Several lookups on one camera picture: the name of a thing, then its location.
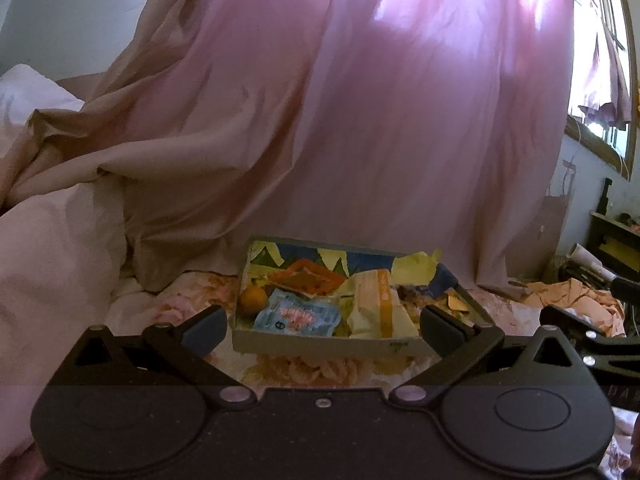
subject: silver screw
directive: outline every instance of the silver screw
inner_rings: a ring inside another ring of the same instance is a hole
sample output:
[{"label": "silver screw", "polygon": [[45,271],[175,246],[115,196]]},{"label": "silver screw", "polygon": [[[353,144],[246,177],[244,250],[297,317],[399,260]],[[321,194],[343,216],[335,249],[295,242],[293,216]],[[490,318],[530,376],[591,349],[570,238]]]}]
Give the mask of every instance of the silver screw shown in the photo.
[{"label": "silver screw", "polygon": [[427,392],[420,386],[413,386],[408,384],[407,386],[400,386],[396,389],[396,397],[404,402],[419,402],[427,396]]},{"label": "silver screw", "polygon": [[227,386],[220,390],[220,398],[226,402],[245,402],[251,398],[251,390],[244,386]]},{"label": "silver screw", "polygon": [[316,406],[318,408],[330,408],[332,405],[331,399],[316,399]]}]

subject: orange fruit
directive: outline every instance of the orange fruit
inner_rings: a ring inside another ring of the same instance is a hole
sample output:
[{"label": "orange fruit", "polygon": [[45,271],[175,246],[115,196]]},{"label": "orange fruit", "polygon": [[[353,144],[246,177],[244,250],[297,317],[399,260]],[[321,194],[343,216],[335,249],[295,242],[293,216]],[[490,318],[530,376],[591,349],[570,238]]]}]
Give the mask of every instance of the orange fruit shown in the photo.
[{"label": "orange fruit", "polygon": [[249,285],[240,294],[239,310],[245,316],[257,316],[267,306],[267,293],[261,286]]}]

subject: orange package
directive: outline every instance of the orange package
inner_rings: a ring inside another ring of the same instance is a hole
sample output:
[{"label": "orange package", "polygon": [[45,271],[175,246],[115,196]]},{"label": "orange package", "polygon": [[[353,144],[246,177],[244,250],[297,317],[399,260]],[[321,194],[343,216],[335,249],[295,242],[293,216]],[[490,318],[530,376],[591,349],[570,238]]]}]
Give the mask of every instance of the orange package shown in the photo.
[{"label": "orange package", "polygon": [[294,262],[287,270],[269,274],[267,278],[271,283],[293,292],[321,296],[333,292],[345,280],[337,272],[305,259]]}]

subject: blue snack package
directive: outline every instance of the blue snack package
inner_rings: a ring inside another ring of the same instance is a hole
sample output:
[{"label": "blue snack package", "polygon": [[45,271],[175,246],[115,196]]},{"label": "blue snack package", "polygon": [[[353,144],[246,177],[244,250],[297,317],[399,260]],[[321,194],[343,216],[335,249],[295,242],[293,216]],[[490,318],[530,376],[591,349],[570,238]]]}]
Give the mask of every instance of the blue snack package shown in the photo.
[{"label": "blue snack package", "polygon": [[340,309],[335,305],[305,301],[292,292],[277,288],[271,293],[267,306],[255,318],[254,330],[331,337],[340,319]]}]

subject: circular cover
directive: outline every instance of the circular cover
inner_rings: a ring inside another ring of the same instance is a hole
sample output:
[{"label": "circular cover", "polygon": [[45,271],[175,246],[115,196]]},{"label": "circular cover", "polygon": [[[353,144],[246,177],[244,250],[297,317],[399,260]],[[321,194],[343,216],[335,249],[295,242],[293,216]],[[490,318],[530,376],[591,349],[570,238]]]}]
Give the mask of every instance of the circular cover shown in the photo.
[{"label": "circular cover", "polygon": [[602,457],[613,417],[599,387],[528,386],[511,379],[505,372],[476,376],[445,396],[442,422],[461,448],[489,465],[526,474],[569,471]]},{"label": "circular cover", "polygon": [[162,385],[47,387],[31,428],[47,459],[85,471],[124,472],[187,446],[204,424],[202,396],[175,378],[140,373],[145,382]]}]

